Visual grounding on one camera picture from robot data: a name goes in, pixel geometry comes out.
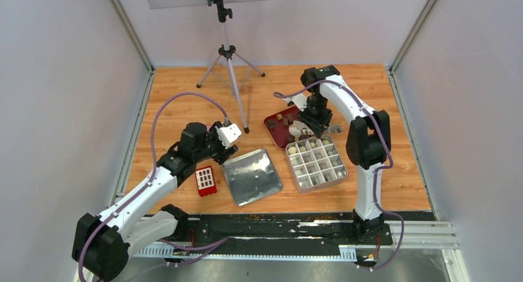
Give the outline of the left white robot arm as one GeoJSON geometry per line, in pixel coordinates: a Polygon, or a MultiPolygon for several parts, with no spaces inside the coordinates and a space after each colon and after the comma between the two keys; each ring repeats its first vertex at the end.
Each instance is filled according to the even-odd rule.
{"type": "Polygon", "coordinates": [[[238,148],[241,130],[231,122],[215,122],[211,127],[192,122],[181,138],[155,161],[153,169],[123,199],[97,215],[84,214],[76,225],[72,259],[102,281],[112,281],[125,268],[130,257],[163,238],[183,240],[189,232],[188,214],[172,204],[163,206],[153,217],[142,217],[190,176],[197,164],[212,159],[228,160],[238,148]]]}

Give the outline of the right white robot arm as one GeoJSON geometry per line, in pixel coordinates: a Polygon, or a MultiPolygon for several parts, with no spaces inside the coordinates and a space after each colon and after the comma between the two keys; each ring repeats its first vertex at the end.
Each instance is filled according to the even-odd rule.
{"type": "Polygon", "coordinates": [[[352,236],[368,243],[384,230],[381,207],[382,171],[390,158],[390,117],[368,106],[348,87],[333,66],[308,68],[300,77],[310,92],[298,117],[316,136],[329,127],[333,105],[349,125],[345,149],[355,166],[357,200],[353,211],[352,236]]]}

